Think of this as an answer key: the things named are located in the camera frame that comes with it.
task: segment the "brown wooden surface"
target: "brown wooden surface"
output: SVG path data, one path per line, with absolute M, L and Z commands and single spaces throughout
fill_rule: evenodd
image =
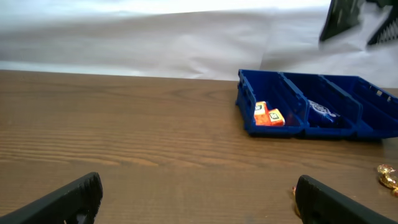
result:
M 398 139 L 250 138 L 236 84 L 0 72 L 0 215 L 97 171 L 96 223 L 301 223 L 308 174 L 398 221 L 374 171 L 398 167 Z

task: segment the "black object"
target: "black object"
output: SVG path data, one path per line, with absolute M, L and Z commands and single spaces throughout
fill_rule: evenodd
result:
M 397 224 L 307 175 L 299 178 L 295 199 L 304 224 Z
M 92 224 L 102 196 L 100 176 L 91 172 L 0 217 L 0 224 Z
M 392 6 L 389 17 L 370 38 L 368 45 L 386 43 L 398 39 L 398 0 L 366 0 L 382 9 Z M 331 0 L 325 26 L 319 37 L 323 42 L 359 25 L 360 6 L 363 0 Z

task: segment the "white sheet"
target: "white sheet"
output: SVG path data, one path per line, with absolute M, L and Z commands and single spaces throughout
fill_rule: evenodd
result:
M 1 1 L 0 69 L 237 80 L 239 68 L 360 75 L 398 87 L 385 18 L 318 48 L 330 1 Z

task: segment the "white logo on blue package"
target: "white logo on blue package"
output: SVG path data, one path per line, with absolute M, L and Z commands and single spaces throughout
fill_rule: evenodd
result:
M 326 107 L 324 107 L 322 105 L 319 105 L 318 103 L 316 103 L 314 101 L 311 101 L 311 100 L 308 100 L 308 102 L 310 102 L 310 106 L 312 106 L 312 108 L 315 111 L 317 111 L 317 112 L 319 112 L 321 114 L 328 114 L 328 115 L 330 115 L 332 117 L 336 117 L 336 115 L 334 113 L 330 112 L 330 110 L 328 108 L 326 108 Z

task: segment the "blue plastic bin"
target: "blue plastic bin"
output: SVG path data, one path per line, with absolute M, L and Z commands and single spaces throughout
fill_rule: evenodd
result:
M 398 137 L 398 99 L 355 76 L 324 75 L 363 106 L 356 127 L 358 138 Z
M 338 128 L 308 122 L 308 99 L 342 116 Z M 285 126 L 256 126 L 254 106 L 277 108 Z M 359 77 L 240 70 L 236 104 L 249 134 L 320 138 L 398 136 L 398 100 Z

